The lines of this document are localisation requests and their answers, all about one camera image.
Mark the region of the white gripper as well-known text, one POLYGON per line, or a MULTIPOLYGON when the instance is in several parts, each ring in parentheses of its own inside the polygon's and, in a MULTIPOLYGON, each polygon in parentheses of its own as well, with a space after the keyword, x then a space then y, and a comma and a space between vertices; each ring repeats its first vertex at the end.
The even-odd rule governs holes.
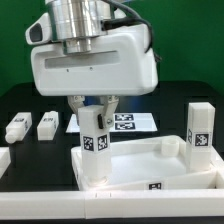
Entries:
POLYGON ((36 88, 44 96, 68 96, 76 119, 78 109, 84 106, 84 96, 101 96, 103 110, 98 125, 100 129, 110 128, 118 96, 147 94, 158 84, 154 53, 146 48, 148 42, 147 27, 135 25, 93 39, 88 53, 66 55, 60 43, 35 47, 31 64, 36 88))

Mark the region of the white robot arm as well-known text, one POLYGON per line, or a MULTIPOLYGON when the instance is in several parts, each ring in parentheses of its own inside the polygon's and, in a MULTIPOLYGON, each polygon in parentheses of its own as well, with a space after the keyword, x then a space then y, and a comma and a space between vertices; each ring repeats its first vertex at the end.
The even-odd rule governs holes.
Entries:
POLYGON ((157 83, 149 22, 117 0, 45 0, 47 11, 26 31, 42 95, 66 96, 77 116, 84 98, 99 96, 101 129, 113 125, 121 96, 152 92, 157 83))

